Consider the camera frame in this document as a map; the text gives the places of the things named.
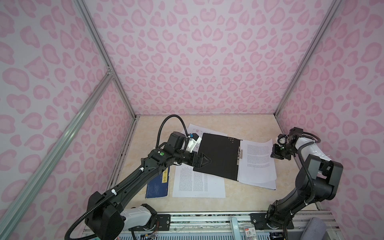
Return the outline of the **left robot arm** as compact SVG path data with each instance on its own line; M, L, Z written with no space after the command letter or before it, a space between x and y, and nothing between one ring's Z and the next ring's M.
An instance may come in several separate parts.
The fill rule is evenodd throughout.
M210 164L211 160L205 154L194 151L200 140L198 134L188 132L172 132L164 143L160 143L157 138L155 148L146 158L141 159L140 166L133 173L105 193L95 192L90 196L87 211L69 227L64 238L70 240L72 232L80 223L85 223L93 231L93 235L85 237L87 240L114 240L128 223L133 223L134 227L152 227L157 212L148 205L133 208L129 217L121 213L147 183L170 166L185 164L202 168Z

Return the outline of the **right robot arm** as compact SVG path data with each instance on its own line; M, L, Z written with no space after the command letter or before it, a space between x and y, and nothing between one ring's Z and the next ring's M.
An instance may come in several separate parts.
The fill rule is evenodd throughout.
M278 136L271 157L279 160L298 157L302 167L295 188L286 197L276 200L266 213L250 215L256 230L281 230L287 236L288 230L294 228L292 220L299 211L336 196L344 167L323 153L318 147L320 142L319 137L300 128Z

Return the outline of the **orange and black folder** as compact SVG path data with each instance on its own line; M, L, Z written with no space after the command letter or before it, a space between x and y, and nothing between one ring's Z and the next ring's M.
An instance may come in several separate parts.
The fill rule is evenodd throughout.
M236 138L204 133L199 153L208 156L212 162L193 171L238 182L240 142Z

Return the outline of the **diagram paper sheet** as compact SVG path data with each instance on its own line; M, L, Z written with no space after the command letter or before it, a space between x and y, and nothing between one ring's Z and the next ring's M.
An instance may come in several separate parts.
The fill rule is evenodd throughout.
M200 138L203 137L204 133L220 135L220 136L227 136L227 134L224 134L224 133L221 133L221 132L218 132L218 131L214 131L214 130L210 130L210 129L206 129L206 128L203 128L203 127L199 127L199 126L196 126L196 125L193 125L193 124L189 124L189 127L187 128L187 131L189 133L189 136L190 136L190 134L197 134ZM199 151L199 147L200 147L200 142L197 142L195 140L189 140L188 145L187 145L187 151L189 151L189 152L192 152L192 151L198 152Z

